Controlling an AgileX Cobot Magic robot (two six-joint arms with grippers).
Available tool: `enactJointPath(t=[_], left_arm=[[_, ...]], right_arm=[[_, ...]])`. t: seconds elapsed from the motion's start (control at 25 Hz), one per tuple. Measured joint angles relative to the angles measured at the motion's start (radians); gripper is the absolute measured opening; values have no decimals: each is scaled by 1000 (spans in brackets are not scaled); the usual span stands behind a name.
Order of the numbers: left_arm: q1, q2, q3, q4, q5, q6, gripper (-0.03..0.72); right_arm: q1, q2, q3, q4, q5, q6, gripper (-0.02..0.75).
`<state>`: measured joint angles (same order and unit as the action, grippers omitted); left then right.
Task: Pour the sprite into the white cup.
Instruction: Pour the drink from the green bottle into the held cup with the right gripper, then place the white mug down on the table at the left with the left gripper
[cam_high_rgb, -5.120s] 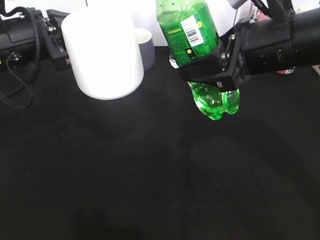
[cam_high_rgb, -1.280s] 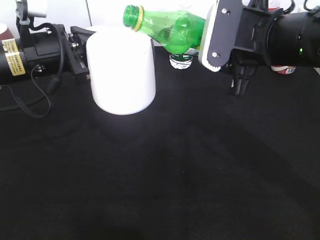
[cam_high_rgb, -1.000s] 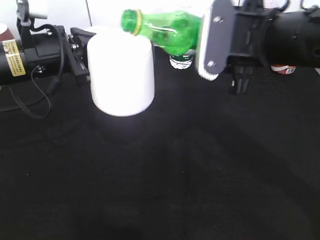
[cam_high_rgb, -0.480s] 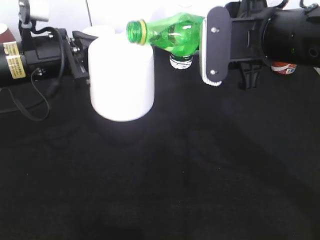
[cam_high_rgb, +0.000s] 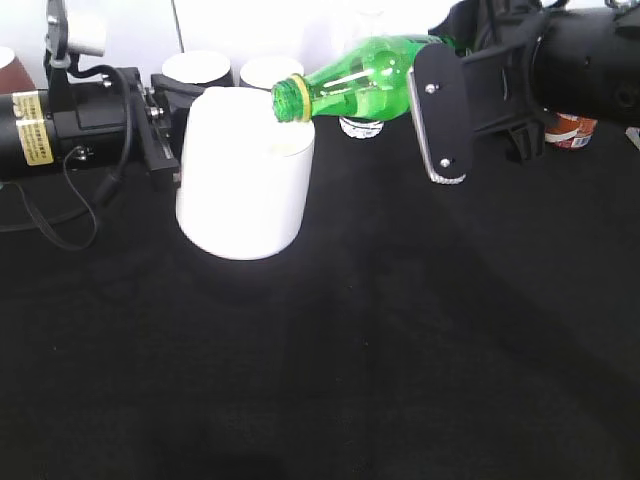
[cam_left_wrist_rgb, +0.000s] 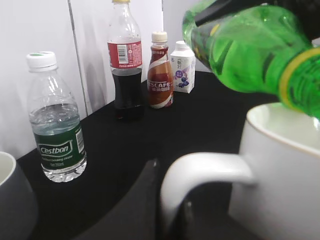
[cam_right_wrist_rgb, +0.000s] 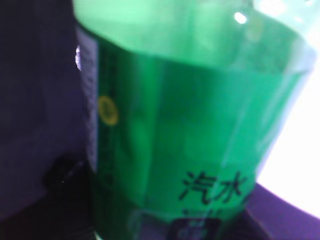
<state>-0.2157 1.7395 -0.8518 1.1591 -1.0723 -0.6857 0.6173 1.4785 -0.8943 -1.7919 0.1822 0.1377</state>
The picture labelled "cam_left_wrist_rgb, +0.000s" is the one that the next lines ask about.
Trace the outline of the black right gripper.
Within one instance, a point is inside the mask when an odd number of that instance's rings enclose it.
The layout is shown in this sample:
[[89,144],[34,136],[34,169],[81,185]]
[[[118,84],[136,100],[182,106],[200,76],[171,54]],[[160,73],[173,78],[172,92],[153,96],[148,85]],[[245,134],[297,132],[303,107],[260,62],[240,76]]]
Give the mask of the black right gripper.
[[278,6],[291,11],[302,24],[309,40],[320,37],[320,0],[215,0],[195,16],[195,24],[200,26],[261,4]]

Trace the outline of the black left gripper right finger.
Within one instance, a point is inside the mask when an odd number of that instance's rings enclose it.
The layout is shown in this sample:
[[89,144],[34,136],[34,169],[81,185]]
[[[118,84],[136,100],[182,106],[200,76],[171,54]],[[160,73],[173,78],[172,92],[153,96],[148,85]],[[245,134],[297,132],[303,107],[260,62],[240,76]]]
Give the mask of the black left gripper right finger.
[[176,217],[175,236],[177,240],[193,240],[194,225],[193,205],[189,199],[185,199],[179,207]]

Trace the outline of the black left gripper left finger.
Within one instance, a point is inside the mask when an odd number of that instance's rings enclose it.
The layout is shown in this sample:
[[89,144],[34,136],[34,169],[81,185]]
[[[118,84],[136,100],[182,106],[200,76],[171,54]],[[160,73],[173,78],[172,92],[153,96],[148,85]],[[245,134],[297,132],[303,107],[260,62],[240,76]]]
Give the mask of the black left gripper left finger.
[[125,196],[76,240],[156,239],[159,162],[149,160]]

